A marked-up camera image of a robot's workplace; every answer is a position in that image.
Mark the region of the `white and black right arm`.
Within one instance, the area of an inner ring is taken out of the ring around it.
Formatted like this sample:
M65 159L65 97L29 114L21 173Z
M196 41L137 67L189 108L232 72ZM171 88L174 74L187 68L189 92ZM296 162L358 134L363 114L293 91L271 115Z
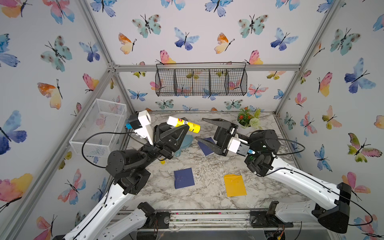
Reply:
M285 162L278 156L281 139L274 130L256 130L246 136L238 134L238 125L227 120L204 118L203 121L217 126L216 142L203 138L198 138L198 142L220 156L232 152L245 157L245 164L253 174L283 183L309 198L309 201L293 204L272 202L270 215L283 223L318 222L329 231L347 232L351 186L328 183Z

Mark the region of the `yellow envelope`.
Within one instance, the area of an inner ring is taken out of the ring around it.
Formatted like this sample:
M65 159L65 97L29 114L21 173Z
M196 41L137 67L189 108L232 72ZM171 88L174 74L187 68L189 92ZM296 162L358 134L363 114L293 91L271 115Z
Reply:
M239 197L247 195L242 175L225 175L224 182L228 197Z

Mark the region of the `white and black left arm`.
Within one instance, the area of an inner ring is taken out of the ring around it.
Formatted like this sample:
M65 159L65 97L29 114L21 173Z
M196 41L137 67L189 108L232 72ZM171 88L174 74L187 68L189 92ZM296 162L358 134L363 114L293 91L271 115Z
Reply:
M172 159L173 154L181 148L190 126L175 127L162 123L152 128L150 125L130 122L127 129L146 138L147 143L139 150L110 153L106 170L113 181L108 190L73 230L66 235L55 236L56 240L121 240L141 228L153 229L152 238L157 238L164 217L159 217L147 202L140 203L131 214L118 222L112 225L109 223L147 184L151 174L146 167L160 157Z

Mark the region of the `yellow glue stick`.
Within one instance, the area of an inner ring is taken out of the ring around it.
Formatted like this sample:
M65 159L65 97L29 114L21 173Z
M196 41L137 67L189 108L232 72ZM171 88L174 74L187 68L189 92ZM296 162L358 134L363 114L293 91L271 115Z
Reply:
M201 126L200 125L191 123L191 122L189 122L187 120L171 117L171 116L169 116L169 118L167 120L167 124L171 125L173 127L189 126L189 131L193 132L193 133L196 133L196 134L199 133L200 130L201 130Z

